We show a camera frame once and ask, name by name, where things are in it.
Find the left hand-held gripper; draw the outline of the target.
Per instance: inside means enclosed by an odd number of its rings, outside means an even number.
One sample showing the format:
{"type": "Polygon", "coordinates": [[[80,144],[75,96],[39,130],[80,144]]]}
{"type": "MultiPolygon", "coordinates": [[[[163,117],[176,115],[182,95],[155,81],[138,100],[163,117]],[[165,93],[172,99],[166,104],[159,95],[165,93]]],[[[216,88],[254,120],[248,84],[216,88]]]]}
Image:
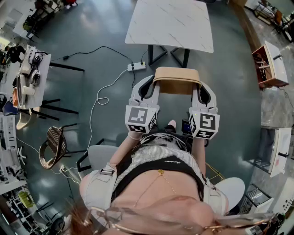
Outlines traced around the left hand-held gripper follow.
{"type": "Polygon", "coordinates": [[[125,112],[125,125],[129,131],[148,134],[156,123],[160,85],[153,79],[153,75],[144,78],[132,90],[125,112]]]}

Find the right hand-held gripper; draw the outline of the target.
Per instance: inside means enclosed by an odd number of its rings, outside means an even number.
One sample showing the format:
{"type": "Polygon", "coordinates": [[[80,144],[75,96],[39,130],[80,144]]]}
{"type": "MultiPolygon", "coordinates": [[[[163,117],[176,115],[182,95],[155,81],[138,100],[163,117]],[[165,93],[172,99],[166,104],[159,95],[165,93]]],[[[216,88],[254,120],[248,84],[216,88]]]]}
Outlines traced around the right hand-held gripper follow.
{"type": "Polygon", "coordinates": [[[192,107],[189,108],[189,124],[193,138],[212,139],[218,132],[220,116],[206,111],[196,110],[195,107],[217,107],[216,95],[204,82],[201,88],[192,93],[192,107]]]}

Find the person's right forearm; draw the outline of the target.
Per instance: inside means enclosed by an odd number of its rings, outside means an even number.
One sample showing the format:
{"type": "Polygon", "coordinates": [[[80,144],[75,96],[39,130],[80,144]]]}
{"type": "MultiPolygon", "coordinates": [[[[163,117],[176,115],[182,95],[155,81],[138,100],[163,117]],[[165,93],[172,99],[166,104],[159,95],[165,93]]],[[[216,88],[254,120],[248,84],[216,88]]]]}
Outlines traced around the person's right forearm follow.
{"type": "Polygon", "coordinates": [[[191,154],[195,158],[203,176],[206,177],[205,139],[193,139],[191,154]]]}

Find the person's left forearm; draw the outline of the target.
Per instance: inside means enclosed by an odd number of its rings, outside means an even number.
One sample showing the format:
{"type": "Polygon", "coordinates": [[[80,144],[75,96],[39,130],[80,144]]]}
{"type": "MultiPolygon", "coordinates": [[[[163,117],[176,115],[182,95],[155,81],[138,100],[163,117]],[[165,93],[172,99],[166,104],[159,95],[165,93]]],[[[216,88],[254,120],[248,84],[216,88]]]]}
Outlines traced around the person's left forearm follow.
{"type": "Polygon", "coordinates": [[[116,167],[116,165],[123,160],[128,152],[131,151],[139,143],[139,140],[141,138],[142,133],[129,131],[128,136],[125,138],[125,140],[122,142],[122,144],[119,146],[119,148],[110,159],[109,165],[113,168],[116,167]]]}

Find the white power strip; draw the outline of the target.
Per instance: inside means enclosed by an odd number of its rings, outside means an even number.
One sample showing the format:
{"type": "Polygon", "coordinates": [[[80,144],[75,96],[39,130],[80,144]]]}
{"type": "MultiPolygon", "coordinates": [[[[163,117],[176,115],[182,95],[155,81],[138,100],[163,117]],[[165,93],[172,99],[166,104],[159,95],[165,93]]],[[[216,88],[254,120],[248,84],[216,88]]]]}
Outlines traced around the white power strip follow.
{"type": "Polygon", "coordinates": [[[128,72],[133,72],[133,71],[143,70],[143,69],[146,69],[145,62],[132,63],[132,64],[128,64],[127,66],[128,72]]]}

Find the black device blue screen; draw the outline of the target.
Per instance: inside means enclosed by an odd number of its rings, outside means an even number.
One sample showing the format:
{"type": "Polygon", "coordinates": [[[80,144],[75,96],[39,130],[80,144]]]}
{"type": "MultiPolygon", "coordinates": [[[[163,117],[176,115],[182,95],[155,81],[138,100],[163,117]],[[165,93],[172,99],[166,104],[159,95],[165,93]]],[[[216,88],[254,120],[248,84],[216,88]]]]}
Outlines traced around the black device blue screen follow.
{"type": "Polygon", "coordinates": [[[185,119],[182,120],[181,130],[182,130],[182,132],[184,134],[190,134],[190,135],[192,135],[190,123],[187,120],[185,120],[185,119]]]}

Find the white marble table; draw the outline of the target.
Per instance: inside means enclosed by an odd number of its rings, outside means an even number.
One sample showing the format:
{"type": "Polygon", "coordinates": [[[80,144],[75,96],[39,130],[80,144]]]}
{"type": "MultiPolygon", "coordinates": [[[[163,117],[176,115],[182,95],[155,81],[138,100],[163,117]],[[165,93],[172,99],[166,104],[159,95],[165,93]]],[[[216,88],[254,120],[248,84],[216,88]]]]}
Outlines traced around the white marble table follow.
{"type": "Polygon", "coordinates": [[[207,4],[197,0],[137,0],[125,43],[213,53],[207,4]]]}

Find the orange wooden cabinet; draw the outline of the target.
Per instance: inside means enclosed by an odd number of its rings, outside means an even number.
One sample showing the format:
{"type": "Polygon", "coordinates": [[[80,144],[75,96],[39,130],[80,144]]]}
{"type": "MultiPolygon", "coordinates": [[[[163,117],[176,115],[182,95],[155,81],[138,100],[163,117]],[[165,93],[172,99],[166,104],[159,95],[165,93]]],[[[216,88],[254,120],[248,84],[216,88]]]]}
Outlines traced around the orange wooden cabinet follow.
{"type": "Polygon", "coordinates": [[[283,56],[273,44],[265,41],[264,45],[252,53],[261,90],[289,85],[283,56]]]}

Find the grey seat chair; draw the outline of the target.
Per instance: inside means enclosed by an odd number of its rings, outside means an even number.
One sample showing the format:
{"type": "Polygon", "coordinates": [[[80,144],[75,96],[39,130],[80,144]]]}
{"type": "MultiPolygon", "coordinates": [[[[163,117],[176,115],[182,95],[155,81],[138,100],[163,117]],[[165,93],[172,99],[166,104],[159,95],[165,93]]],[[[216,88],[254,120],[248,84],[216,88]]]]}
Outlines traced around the grey seat chair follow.
{"type": "Polygon", "coordinates": [[[82,179],[88,170],[99,170],[106,166],[111,157],[114,155],[117,146],[114,140],[102,138],[95,145],[91,145],[83,156],[76,162],[78,175],[82,179]]]}

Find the white round stool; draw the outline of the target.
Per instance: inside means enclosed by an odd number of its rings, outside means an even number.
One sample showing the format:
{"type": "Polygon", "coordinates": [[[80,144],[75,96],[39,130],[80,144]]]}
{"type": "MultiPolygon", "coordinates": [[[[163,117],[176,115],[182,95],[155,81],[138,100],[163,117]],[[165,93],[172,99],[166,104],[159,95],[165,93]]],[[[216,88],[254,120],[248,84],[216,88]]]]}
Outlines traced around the white round stool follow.
{"type": "Polygon", "coordinates": [[[233,209],[242,199],[245,192],[244,181],[237,177],[220,181],[215,187],[225,194],[228,201],[228,210],[233,209]]]}

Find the woven wicker chair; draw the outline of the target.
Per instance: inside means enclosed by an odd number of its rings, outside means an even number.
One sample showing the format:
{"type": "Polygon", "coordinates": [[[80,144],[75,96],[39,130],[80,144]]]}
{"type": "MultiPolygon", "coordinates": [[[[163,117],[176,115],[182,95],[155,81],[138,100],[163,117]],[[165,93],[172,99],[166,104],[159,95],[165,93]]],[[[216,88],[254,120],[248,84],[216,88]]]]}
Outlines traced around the woven wicker chair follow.
{"type": "Polygon", "coordinates": [[[71,157],[72,154],[86,152],[86,150],[69,151],[67,142],[64,136],[64,129],[77,125],[73,123],[61,127],[50,127],[46,134],[46,141],[40,146],[39,159],[40,164],[44,169],[52,169],[63,157],[71,157]],[[45,151],[49,149],[53,152],[54,157],[50,160],[45,159],[45,151]]]}

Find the spare grey hand-held gripper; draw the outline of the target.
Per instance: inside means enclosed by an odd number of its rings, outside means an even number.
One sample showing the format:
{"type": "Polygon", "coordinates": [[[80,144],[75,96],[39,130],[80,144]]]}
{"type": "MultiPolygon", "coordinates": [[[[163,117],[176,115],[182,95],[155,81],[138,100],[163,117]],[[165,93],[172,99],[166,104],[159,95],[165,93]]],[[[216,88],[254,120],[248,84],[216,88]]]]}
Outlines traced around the spare grey hand-held gripper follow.
{"type": "Polygon", "coordinates": [[[37,87],[40,84],[40,71],[34,70],[30,79],[30,86],[37,87]]]}

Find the beige shell chair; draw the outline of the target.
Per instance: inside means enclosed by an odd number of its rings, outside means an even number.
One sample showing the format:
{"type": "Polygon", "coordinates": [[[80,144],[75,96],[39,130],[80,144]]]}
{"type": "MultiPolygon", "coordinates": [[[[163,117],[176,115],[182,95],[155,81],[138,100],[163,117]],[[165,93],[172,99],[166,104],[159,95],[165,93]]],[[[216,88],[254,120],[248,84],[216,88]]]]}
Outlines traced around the beige shell chair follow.
{"type": "Polygon", "coordinates": [[[20,118],[18,123],[16,124],[16,129],[21,130],[29,126],[33,121],[34,121],[34,116],[31,109],[28,109],[28,110],[20,109],[20,118]]]}

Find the gold rimmed eyeglasses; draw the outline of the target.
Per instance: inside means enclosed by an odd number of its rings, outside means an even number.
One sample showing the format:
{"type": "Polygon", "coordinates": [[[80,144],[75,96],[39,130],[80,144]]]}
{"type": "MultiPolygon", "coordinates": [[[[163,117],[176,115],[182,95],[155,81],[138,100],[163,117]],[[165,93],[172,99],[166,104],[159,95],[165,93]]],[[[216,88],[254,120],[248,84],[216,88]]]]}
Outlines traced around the gold rimmed eyeglasses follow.
{"type": "Polygon", "coordinates": [[[92,207],[87,213],[83,225],[92,224],[89,217],[92,212],[104,219],[106,226],[130,235],[201,235],[211,231],[219,233],[224,230],[247,229],[257,225],[268,225],[274,218],[273,213],[254,213],[231,216],[220,216],[209,226],[201,226],[188,219],[172,217],[167,214],[145,212],[130,208],[113,207],[103,210],[92,207]]]}

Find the white metal frame cabinet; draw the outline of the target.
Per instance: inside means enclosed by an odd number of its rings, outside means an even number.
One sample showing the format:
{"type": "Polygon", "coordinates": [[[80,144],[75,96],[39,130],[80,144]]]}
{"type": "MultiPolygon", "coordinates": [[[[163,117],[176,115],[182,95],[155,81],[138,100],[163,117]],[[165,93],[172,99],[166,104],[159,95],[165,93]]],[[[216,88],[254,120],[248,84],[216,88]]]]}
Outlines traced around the white metal frame cabinet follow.
{"type": "Polygon", "coordinates": [[[248,162],[266,172],[270,177],[285,173],[289,154],[291,128],[262,126],[257,156],[248,162]]]}

